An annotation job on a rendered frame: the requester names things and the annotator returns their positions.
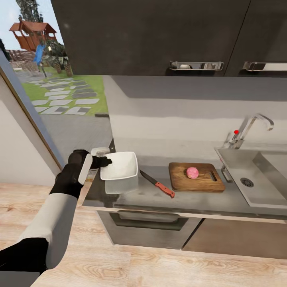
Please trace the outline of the vidalia onion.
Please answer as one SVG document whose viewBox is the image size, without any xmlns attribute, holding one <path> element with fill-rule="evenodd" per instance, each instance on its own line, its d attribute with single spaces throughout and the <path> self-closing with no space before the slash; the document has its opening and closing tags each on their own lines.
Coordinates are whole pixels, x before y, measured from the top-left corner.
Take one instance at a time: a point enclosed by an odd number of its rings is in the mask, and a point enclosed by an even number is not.
<svg viewBox="0 0 287 287">
<path fill-rule="evenodd" d="M 199 172 L 196 167 L 189 167 L 186 171 L 186 174 L 190 179 L 196 179 L 199 175 Z"/>
</svg>

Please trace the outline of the parer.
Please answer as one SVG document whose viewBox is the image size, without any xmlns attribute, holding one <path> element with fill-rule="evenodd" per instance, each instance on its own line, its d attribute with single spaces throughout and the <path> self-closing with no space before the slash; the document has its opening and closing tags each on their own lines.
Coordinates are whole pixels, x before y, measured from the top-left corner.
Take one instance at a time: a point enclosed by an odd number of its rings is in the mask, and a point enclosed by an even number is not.
<svg viewBox="0 0 287 287">
<path fill-rule="evenodd" d="M 141 170 L 140 170 L 141 171 Z M 141 173 L 148 178 L 151 182 L 153 182 L 155 184 L 155 186 L 160 187 L 163 191 L 165 191 L 167 194 L 171 195 L 171 197 L 175 196 L 175 193 L 170 190 L 169 188 L 165 187 L 163 184 L 161 184 L 160 182 L 156 181 L 155 179 L 153 179 L 152 177 L 150 177 L 148 174 L 146 174 L 145 172 L 141 171 Z"/>
</svg>

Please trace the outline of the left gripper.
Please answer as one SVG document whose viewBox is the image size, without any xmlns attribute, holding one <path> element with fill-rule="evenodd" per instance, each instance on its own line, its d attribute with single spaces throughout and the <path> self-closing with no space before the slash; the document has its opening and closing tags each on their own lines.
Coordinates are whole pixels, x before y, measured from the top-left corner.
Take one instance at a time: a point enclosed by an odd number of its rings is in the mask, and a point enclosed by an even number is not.
<svg viewBox="0 0 287 287">
<path fill-rule="evenodd" d="M 104 157 L 97 157 L 97 156 L 95 156 L 95 158 L 96 158 L 96 165 L 93 167 L 93 169 L 97 169 L 97 168 L 100 168 L 100 167 L 106 167 L 109 164 L 112 164 L 112 160 L 111 159 L 107 159 L 106 156 L 104 156 Z"/>
</svg>

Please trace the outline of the cutting board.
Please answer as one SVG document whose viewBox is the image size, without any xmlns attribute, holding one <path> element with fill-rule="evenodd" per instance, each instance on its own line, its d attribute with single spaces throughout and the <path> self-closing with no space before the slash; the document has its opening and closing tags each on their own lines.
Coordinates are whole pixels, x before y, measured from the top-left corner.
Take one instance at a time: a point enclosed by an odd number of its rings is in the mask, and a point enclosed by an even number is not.
<svg viewBox="0 0 287 287">
<path fill-rule="evenodd" d="M 196 179 L 190 179 L 186 171 L 189 167 L 196 167 L 199 175 Z M 226 187 L 222 182 L 217 170 L 210 163 L 169 163 L 172 188 L 183 191 L 220 191 L 223 192 Z M 210 177 L 212 173 L 215 181 Z"/>
</svg>

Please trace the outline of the bowl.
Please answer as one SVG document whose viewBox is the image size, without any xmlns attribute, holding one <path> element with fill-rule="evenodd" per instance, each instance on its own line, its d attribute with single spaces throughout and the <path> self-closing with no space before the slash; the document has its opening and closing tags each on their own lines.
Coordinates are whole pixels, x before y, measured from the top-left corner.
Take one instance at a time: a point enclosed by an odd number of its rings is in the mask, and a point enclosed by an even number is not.
<svg viewBox="0 0 287 287">
<path fill-rule="evenodd" d="M 138 161 L 134 152 L 117 152 L 105 154 L 112 164 L 101 167 L 101 179 L 106 181 L 124 180 L 138 174 Z"/>
</svg>

